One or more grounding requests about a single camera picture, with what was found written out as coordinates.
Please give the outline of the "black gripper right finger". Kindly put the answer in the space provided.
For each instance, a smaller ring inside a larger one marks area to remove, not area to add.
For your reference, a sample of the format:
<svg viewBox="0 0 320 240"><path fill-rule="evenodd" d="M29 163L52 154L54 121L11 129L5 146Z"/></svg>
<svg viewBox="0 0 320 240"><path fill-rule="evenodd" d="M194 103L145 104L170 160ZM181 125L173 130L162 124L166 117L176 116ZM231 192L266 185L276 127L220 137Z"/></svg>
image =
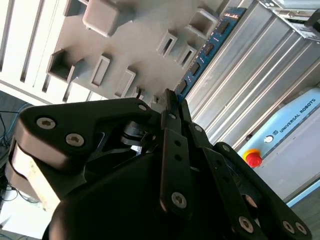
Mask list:
<svg viewBox="0 0 320 240"><path fill-rule="evenodd" d="M221 240L310 240L306 224L227 143L211 144L192 122L187 101L178 96L185 133L201 159L204 181L213 185Z"/></svg>

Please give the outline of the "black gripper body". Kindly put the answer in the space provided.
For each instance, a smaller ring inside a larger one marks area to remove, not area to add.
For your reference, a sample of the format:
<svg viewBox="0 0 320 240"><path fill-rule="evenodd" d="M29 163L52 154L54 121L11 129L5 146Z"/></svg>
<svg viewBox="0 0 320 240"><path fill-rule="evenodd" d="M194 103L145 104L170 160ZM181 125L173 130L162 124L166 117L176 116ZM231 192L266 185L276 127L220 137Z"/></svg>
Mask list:
<svg viewBox="0 0 320 240"><path fill-rule="evenodd" d="M221 240L213 184L187 151L157 150L69 193L46 240Z"/></svg>

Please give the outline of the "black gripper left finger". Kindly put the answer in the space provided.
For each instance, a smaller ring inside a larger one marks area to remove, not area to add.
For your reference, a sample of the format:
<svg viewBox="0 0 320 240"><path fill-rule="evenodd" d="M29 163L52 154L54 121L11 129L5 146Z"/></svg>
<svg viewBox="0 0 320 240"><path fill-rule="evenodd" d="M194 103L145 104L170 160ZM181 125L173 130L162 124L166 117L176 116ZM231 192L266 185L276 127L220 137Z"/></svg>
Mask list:
<svg viewBox="0 0 320 240"><path fill-rule="evenodd" d="M29 107L17 119L8 182L54 215L73 190L135 157L172 150L189 158L179 106L166 90L160 111L137 98Z"/></svg>

